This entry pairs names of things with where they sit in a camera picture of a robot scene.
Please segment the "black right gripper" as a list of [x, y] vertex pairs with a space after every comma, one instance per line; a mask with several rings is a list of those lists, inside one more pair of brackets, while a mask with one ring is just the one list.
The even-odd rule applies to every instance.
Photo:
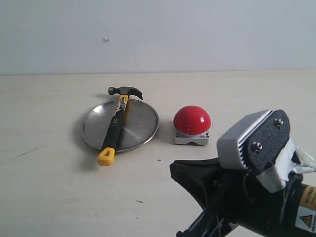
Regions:
[[314, 237], [316, 189], [303, 183], [303, 175], [291, 173], [281, 191], [269, 193], [257, 180], [234, 173], [225, 177], [218, 158], [175, 160], [171, 178], [206, 209], [215, 191], [224, 190], [217, 210], [204, 210], [177, 237], [226, 237], [238, 226], [263, 237]]

